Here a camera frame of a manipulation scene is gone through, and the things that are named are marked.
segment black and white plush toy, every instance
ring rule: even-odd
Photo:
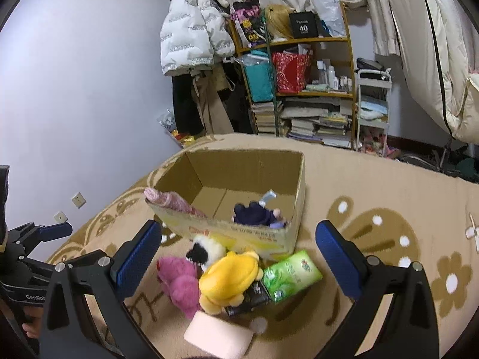
[[[205,235],[196,235],[193,239],[193,248],[186,253],[186,259],[206,271],[213,263],[224,257],[226,251],[226,248],[216,240]]]

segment red floral bag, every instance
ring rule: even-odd
[[[272,62],[276,68],[276,85],[279,93],[298,93],[306,86],[311,56],[274,52]]]

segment blue gripper pad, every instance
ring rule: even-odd
[[[121,301],[135,294],[160,245],[161,226],[154,220],[148,220],[135,237],[123,243],[113,256],[110,276],[116,296]]]
[[[350,256],[356,258],[356,261],[362,261],[365,260],[363,254],[354,243],[345,241],[329,220],[324,220],[317,225],[316,245],[344,295],[359,299],[366,268],[360,272],[357,268],[358,263],[353,263]]]
[[[40,228],[40,240],[49,242],[50,240],[60,239],[61,237],[70,236],[73,228],[69,223],[61,223]]]

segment electrical outlet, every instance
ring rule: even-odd
[[[80,209],[83,205],[85,205],[85,203],[87,202],[87,200],[85,198],[83,198],[83,196],[81,195],[80,192],[78,192],[77,194],[75,194],[72,198],[71,198],[72,202],[75,204],[75,206]]]
[[[62,211],[55,213],[53,218],[58,224],[66,223],[68,221],[68,217]]]

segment jacket sleeve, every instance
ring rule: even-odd
[[[182,75],[194,67],[214,63],[214,51],[198,0],[172,0],[160,39],[165,75]]]
[[[210,0],[198,0],[215,55],[224,58],[235,53],[235,45],[225,28],[225,19]]]

